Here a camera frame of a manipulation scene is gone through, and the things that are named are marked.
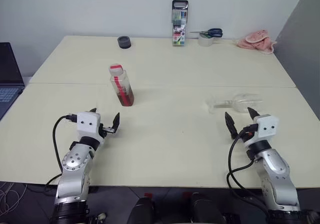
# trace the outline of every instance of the plastic bottle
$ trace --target plastic bottle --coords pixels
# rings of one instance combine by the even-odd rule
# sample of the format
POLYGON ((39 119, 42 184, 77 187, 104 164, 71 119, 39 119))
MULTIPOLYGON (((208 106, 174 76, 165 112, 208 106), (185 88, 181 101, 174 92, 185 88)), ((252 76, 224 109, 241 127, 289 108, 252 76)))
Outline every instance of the plastic bottle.
POLYGON ((109 67, 111 74, 110 81, 123 106, 131 106, 134 103, 134 94, 132 92, 129 78, 121 65, 115 64, 109 67))
POLYGON ((238 94, 232 100, 216 100, 215 98, 206 101, 210 113, 215 108, 234 108, 241 113, 247 113, 248 107, 257 111, 262 109, 262 98, 258 94, 238 94))

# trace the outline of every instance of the laptop keyboard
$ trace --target laptop keyboard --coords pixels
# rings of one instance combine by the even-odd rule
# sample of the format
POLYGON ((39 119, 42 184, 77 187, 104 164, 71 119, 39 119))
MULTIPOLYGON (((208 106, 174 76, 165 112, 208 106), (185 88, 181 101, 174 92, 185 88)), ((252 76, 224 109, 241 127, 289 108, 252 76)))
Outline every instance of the laptop keyboard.
POLYGON ((17 93, 17 88, 0 88, 0 103, 9 102, 17 93))

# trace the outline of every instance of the red liquid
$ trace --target red liquid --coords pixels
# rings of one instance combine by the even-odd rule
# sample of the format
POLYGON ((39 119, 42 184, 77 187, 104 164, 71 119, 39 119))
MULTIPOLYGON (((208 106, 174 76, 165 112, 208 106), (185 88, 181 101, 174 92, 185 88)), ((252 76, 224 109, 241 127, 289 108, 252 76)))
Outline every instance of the red liquid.
POLYGON ((132 89, 131 87, 129 87, 128 91, 125 92, 124 94, 122 93, 117 93, 117 96, 120 100, 120 103, 123 105, 123 106, 131 106, 133 105, 134 103, 134 94, 132 92, 132 89))

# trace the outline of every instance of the blue scissor handle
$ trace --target blue scissor handle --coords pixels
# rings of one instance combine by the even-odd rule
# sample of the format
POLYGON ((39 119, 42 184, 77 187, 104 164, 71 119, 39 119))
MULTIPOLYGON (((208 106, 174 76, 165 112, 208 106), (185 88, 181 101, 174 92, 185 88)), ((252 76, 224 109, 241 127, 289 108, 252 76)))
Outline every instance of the blue scissor handle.
POLYGON ((219 28, 209 29, 208 35, 215 38, 221 38, 223 35, 222 29, 219 29, 219 28))

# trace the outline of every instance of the gray wall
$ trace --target gray wall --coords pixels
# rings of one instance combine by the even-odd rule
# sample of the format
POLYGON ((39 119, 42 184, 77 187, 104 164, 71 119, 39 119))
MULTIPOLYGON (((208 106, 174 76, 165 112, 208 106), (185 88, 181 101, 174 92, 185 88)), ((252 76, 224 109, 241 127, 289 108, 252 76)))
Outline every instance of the gray wall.
POLYGON ((277 41, 275 55, 320 119, 320 0, 300 0, 277 41))
MULTIPOLYGON (((223 36, 229 39, 267 29, 275 39, 298 1, 189 0, 187 27, 189 31, 223 28, 223 36)), ((170 37, 171 3, 0 0, 0 42, 11 42, 22 74, 32 75, 65 35, 170 37)))

